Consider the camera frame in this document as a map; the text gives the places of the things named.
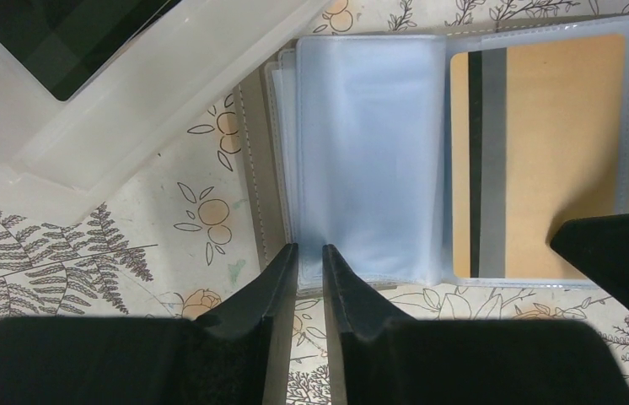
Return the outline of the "grey leather card holder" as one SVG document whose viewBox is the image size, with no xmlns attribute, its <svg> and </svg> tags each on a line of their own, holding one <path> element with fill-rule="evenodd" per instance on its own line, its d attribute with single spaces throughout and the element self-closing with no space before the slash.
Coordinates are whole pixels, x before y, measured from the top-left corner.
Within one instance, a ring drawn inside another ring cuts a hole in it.
<svg viewBox="0 0 629 405">
<path fill-rule="evenodd" d="M 459 278 L 453 272 L 450 61 L 485 51 L 597 35 L 626 40 L 614 213 L 629 213 L 629 14 L 507 20 L 469 33 L 422 30 L 312 35 L 249 74 L 236 109 L 255 137 L 250 203 L 265 209 L 259 257 L 298 246 L 296 291 L 318 294 L 322 249 L 335 246 L 366 282 L 562 284 Z"/>
</svg>

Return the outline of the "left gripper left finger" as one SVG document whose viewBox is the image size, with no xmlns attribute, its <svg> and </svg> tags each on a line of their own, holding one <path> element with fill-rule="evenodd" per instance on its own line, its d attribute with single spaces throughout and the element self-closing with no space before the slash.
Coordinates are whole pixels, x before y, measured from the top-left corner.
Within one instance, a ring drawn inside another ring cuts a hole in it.
<svg viewBox="0 0 629 405">
<path fill-rule="evenodd" d="M 298 248 L 195 320 L 0 321 L 0 404 L 283 404 Z"/>
</svg>

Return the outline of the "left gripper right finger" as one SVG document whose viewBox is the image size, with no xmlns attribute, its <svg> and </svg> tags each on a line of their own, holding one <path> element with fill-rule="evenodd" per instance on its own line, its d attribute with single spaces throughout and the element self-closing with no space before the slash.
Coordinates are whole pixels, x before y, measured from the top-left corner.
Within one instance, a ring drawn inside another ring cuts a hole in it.
<svg viewBox="0 0 629 405">
<path fill-rule="evenodd" d="M 322 249 L 335 404 L 629 404 L 629 386 L 581 321 L 418 320 Z"/>
</svg>

